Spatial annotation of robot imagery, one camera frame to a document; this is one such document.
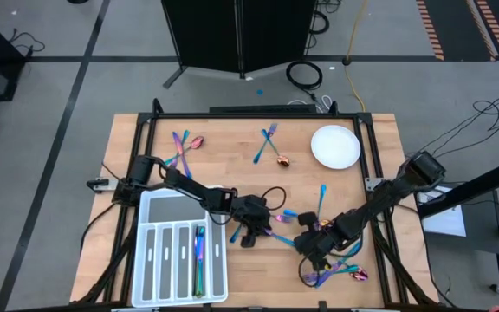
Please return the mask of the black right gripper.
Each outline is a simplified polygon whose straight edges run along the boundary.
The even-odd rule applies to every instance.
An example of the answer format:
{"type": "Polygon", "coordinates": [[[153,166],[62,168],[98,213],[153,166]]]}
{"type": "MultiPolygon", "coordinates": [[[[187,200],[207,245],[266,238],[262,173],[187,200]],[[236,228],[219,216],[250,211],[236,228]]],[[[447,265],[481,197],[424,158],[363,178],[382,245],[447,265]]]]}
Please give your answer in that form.
{"type": "Polygon", "coordinates": [[[331,251],[342,251],[357,240],[357,237],[343,237],[330,222],[320,227],[316,215],[299,215],[297,219],[300,226],[308,229],[294,238],[295,248],[312,264],[314,271],[331,270],[331,251]]]}

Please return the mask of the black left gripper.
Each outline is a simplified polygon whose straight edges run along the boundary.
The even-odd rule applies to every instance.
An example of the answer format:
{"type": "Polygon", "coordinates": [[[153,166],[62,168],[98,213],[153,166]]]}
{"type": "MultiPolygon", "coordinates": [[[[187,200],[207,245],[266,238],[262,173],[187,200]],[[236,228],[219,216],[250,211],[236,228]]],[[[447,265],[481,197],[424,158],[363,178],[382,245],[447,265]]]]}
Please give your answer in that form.
{"type": "Polygon", "coordinates": [[[234,198],[231,206],[232,218],[243,224],[253,236],[272,236],[270,225],[271,210],[267,199],[257,195],[247,195],[234,198]]]}

